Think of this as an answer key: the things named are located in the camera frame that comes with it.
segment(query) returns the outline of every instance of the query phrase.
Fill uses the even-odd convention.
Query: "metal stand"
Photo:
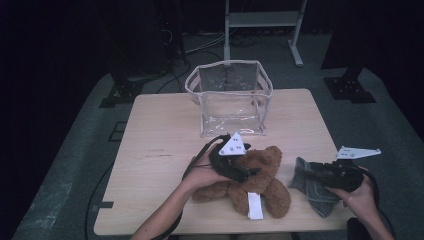
[[[299,11],[285,12],[242,12],[230,13],[229,0],[225,2],[225,44],[224,59],[230,60],[230,28],[234,27],[280,27],[294,26],[293,39],[288,41],[296,66],[303,66],[303,61],[297,50],[296,44],[305,13],[307,0],[302,0]]]

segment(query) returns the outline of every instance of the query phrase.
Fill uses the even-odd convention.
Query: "transparent plastic container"
[[[266,135],[272,82],[258,61],[228,60],[194,69],[185,82],[200,105],[201,137]]]

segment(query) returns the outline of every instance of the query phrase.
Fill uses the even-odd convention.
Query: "gray carpet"
[[[398,239],[424,236],[424,145],[388,95],[382,81],[368,70],[360,75],[363,87],[377,103],[352,104],[333,100],[323,78],[341,76],[344,69],[320,70],[331,35],[301,35],[298,42],[304,66],[295,66],[287,46],[290,36],[241,38],[231,48],[232,59],[259,60],[274,88],[307,88],[318,105],[337,148],[379,148],[381,155],[357,160],[377,178],[381,208],[395,227]],[[211,36],[185,36],[187,50],[207,43]],[[191,63],[173,62],[173,73],[184,83],[194,67],[219,61],[222,43],[187,56]],[[156,93],[173,74],[145,84],[142,94]],[[99,80],[82,107],[43,185],[14,239],[128,239],[96,236],[96,207],[105,191],[131,104],[99,108],[113,86],[109,74]],[[160,93],[178,92],[176,81]],[[112,135],[117,126],[118,132]],[[300,239],[347,239],[344,231],[300,233]]]

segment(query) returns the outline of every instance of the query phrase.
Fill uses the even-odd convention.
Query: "wooden table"
[[[276,145],[283,152],[277,178],[286,186],[296,157],[331,162],[337,149],[311,93],[306,89],[274,90],[265,119],[266,136],[243,136],[252,149]],[[98,235],[132,234],[181,181],[191,158],[211,140],[200,137],[200,109],[186,93],[140,95],[134,102],[124,137],[94,226]],[[288,214],[252,221],[233,210],[229,198],[207,203],[190,199],[174,234],[291,232],[344,229],[352,213],[339,203],[325,219],[305,195],[289,189]]]

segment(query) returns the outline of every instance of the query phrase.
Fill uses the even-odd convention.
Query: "person's right hand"
[[[329,191],[338,195],[345,206],[358,217],[359,221],[367,221],[378,216],[375,205],[372,182],[368,176],[364,175],[364,181],[355,191],[349,193],[342,189],[328,188]]]

